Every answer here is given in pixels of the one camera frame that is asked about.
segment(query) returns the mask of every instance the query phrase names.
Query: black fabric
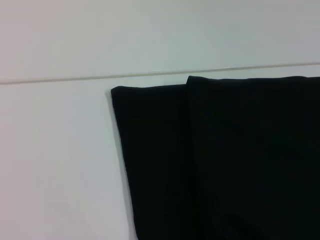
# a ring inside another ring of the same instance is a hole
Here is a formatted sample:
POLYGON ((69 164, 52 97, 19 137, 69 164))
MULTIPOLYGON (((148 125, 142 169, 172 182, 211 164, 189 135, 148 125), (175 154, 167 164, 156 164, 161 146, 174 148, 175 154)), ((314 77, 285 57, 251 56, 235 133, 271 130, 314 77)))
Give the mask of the black fabric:
POLYGON ((320 239, 320 78, 111 93, 139 240, 320 239))

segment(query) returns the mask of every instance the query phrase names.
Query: folded fabric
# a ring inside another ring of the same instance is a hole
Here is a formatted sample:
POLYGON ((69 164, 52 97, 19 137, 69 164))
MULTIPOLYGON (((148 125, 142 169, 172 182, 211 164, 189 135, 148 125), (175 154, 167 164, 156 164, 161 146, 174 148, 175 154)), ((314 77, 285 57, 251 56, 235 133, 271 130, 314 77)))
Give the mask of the folded fabric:
POLYGON ((320 239, 320 78, 111 93, 139 240, 320 239))

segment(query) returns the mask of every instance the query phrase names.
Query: dark textile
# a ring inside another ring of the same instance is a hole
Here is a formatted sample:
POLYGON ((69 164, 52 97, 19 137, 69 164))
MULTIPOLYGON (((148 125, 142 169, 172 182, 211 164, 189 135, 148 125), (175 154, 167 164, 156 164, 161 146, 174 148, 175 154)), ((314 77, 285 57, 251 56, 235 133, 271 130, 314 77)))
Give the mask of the dark textile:
POLYGON ((139 240, 320 239, 320 78, 111 93, 139 240))

